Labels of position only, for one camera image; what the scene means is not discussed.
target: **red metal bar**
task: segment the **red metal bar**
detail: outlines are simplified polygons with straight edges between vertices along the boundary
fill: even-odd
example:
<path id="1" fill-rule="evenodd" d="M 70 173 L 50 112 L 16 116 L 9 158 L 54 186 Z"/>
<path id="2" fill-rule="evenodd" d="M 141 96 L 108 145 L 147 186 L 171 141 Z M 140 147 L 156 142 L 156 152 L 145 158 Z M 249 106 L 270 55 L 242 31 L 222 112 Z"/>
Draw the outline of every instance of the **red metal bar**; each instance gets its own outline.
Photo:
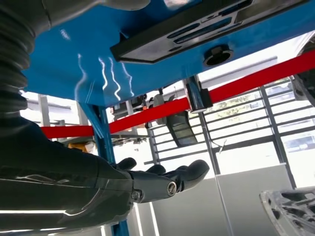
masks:
<path id="1" fill-rule="evenodd" d="M 213 103 L 223 101 L 246 91 L 261 87 L 273 81 L 286 78 L 315 68 L 315 50 L 301 56 L 273 65 L 264 70 L 226 84 L 209 91 Z M 188 100 L 185 98 L 174 100 L 163 105 L 144 110 L 129 117 L 116 120 L 110 124 L 110 133 L 128 129 L 146 122 L 170 116 L 189 109 Z M 94 134 L 91 126 L 57 126 L 42 127 L 48 138 L 82 137 Z"/>

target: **black device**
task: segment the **black device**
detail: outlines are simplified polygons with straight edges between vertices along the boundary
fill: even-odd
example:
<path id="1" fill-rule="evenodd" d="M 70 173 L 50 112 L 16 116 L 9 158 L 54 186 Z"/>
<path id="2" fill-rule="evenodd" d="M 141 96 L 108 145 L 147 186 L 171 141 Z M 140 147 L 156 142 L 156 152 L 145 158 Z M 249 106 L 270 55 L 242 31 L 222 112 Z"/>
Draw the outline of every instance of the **black device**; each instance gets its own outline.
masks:
<path id="1" fill-rule="evenodd" d="M 147 94 L 134 97 L 131 100 L 134 112 L 141 112 L 146 105 Z M 111 107 L 111 113 L 114 115 L 114 120 L 125 117 L 128 115 L 127 104 L 122 102 Z"/>
<path id="2" fill-rule="evenodd" d="M 189 123 L 187 111 L 167 117 L 166 126 L 178 147 L 197 143 L 197 139 Z"/>

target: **screw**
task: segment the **screw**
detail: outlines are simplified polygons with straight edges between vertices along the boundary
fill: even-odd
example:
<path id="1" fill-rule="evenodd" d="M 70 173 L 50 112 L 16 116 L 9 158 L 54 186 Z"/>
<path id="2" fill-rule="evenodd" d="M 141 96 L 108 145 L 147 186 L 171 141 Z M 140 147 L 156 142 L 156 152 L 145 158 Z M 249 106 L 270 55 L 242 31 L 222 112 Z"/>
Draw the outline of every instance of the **screw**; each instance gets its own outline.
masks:
<path id="1" fill-rule="evenodd" d="M 169 196 L 174 196 L 177 191 L 176 184 L 174 182 L 169 182 L 167 191 Z"/>
<path id="2" fill-rule="evenodd" d="M 137 201 L 140 198 L 140 193 L 139 192 L 137 192 L 137 191 L 134 191 L 134 192 L 131 193 L 131 198 L 134 201 Z"/>

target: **blue panel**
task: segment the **blue panel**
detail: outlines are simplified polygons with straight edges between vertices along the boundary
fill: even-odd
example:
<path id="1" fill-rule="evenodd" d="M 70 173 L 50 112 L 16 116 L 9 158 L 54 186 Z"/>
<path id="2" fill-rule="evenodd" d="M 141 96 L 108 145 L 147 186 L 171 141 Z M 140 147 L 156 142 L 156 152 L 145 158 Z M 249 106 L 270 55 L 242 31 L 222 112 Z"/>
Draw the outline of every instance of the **blue panel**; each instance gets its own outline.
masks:
<path id="1" fill-rule="evenodd" d="M 40 35 L 31 68 L 25 72 L 27 89 L 108 107 L 208 70 L 202 65 L 203 54 L 218 44 L 228 44 L 234 51 L 233 59 L 238 59 L 315 29 L 315 0 L 311 0 L 154 65 L 113 58 L 110 47 L 119 42 L 119 31 L 132 35 L 184 9 L 165 2 L 171 1 L 153 0 L 137 12 L 99 6 Z"/>

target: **robotic hand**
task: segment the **robotic hand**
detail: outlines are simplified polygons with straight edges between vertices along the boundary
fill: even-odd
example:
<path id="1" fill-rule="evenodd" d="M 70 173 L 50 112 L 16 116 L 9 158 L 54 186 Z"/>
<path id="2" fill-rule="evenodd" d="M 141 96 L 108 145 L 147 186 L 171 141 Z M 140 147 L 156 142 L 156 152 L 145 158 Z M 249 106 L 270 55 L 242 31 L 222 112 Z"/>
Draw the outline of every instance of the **robotic hand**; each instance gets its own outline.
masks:
<path id="1" fill-rule="evenodd" d="M 134 203 L 173 197 L 202 181 L 209 169 L 199 160 L 168 173 L 161 165 L 131 171 L 136 165 L 132 158 L 110 165 L 50 141 L 21 117 L 0 124 L 2 230 L 73 231 L 118 222 Z"/>
<path id="2" fill-rule="evenodd" d="M 94 5 L 124 10 L 150 0 L 2 0 L 0 2 L 0 233 L 59 229 L 58 233 L 125 219 L 134 203 L 167 199 L 195 186 L 203 161 L 165 173 L 162 166 L 134 172 L 133 159 L 110 165 L 98 156 L 47 139 L 20 116 L 19 94 L 29 54 L 40 33 Z"/>

